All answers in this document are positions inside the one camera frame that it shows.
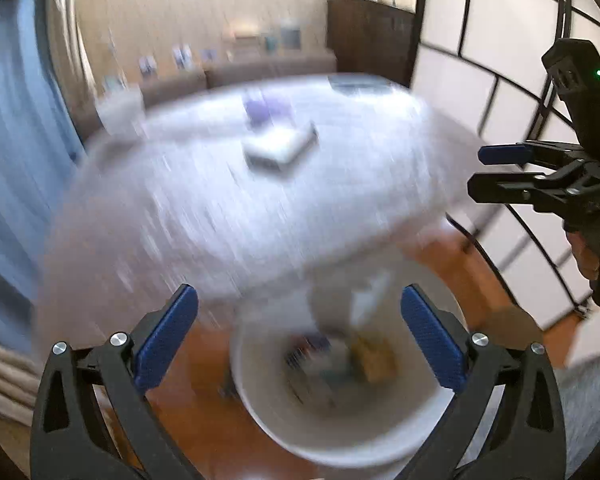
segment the blue textured pad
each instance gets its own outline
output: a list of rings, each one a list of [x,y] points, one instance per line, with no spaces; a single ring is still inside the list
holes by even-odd
[[[197,315],[198,294],[187,285],[136,355],[134,381],[141,394],[160,385]]]
[[[524,144],[483,146],[478,150],[478,160],[487,166],[493,164],[526,164],[531,162],[533,158],[533,150]]]
[[[440,386],[462,391],[466,383],[464,354],[413,285],[402,291],[400,312]]]

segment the curtain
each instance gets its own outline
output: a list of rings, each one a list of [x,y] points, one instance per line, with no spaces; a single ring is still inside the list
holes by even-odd
[[[30,424],[38,263],[83,149],[54,78],[44,0],[0,1],[0,414]]]
[[[56,79],[73,115],[96,95],[96,83],[77,23],[75,0],[46,0],[46,18]]]

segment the brown couch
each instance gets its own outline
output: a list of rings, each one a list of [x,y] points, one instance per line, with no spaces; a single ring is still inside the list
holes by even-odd
[[[214,63],[206,68],[176,76],[148,80],[140,84],[144,108],[175,101],[206,89],[247,81],[336,72],[336,57],[330,50],[275,54],[235,62]],[[88,103],[73,114],[74,126],[82,142],[102,128],[95,104]]]

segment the blue curtain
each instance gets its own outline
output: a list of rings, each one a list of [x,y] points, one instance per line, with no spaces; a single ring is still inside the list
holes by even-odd
[[[0,344],[30,352],[45,237],[82,145],[53,76],[44,0],[0,3]]]

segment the dark brown cabinet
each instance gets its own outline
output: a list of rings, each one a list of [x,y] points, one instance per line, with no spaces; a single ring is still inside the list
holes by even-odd
[[[405,84],[414,14],[371,0],[328,0],[327,46],[339,72]]]

